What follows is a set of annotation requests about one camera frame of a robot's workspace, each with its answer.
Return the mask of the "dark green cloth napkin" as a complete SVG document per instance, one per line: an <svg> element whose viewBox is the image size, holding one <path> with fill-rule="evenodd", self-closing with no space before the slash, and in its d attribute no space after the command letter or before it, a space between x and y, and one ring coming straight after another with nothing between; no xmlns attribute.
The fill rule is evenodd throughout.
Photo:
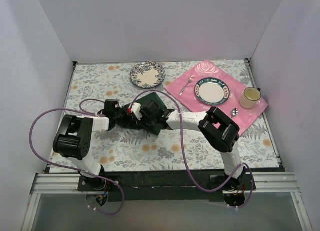
<svg viewBox="0 0 320 231"><path fill-rule="evenodd" d="M137 99L135 102L139 103L142 105L146 104L147 101L154 101L156 104L158 104L162 109L167 109L167 106L164 104L164 102L160 99L160 97L155 93L152 92L142 98ZM132 122L135 123L135 126L133 129L129 129L129 130L145 130L143 127L141 127L138 124L139 120L133 120ZM149 133L153 134L153 135L159 135L159 133L161 131L148 131Z"/></svg>

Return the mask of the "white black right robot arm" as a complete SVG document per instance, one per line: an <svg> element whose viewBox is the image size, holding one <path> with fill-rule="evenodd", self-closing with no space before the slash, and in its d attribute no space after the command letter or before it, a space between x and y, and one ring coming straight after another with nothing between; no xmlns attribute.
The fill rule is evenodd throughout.
<svg viewBox="0 0 320 231"><path fill-rule="evenodd" d="M196 131L220 153L224 165L226 185L237 190L245 183L246 168L238 150L239 126L218 107L203 112L181 112L179 109L161 109L154 101L145 105L135 102L131 111L136 123L149 132L160 130Z"/></svg>

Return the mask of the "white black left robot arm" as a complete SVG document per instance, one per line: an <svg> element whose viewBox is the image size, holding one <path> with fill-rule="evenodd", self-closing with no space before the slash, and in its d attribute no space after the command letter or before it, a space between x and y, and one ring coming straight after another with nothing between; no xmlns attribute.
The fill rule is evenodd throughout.
<svg viewBox="0 0 320 231"><path fill-rule="evenodd" d="M116 125L128 125L131 119L131 110L114 99L107 99L104 109L93 115L66 114L53 141L53 151L71 161L82 175L90 178L89 185L101 191L107 182L101 175L103 167L91 151L92 134L110 131Z"/></svg>

